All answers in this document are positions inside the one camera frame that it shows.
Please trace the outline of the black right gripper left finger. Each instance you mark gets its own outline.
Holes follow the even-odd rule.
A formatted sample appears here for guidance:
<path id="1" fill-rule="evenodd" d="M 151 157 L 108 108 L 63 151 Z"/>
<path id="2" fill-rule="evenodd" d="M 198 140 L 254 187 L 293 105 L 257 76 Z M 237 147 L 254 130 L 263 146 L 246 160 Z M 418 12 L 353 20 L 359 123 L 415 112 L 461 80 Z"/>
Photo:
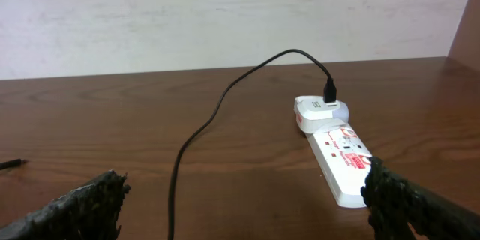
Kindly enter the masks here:
<path id="1" fill-rule="evenodd" d="M 109 170 L 1 228 L 4 240 L 116 240 L 119 213 L 131 187 Z"/>

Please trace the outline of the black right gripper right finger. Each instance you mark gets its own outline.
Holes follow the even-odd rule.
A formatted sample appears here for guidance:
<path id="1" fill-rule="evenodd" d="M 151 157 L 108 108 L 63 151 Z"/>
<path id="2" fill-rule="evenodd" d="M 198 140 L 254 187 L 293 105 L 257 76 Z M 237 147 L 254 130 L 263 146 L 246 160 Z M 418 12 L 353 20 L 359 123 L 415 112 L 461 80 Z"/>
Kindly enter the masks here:
<path id="1" fill-rule="evenodd" d="M 376 240 L 479 240 L 479 215 L 393 173 L 378 157 L 361 188 Z"/>

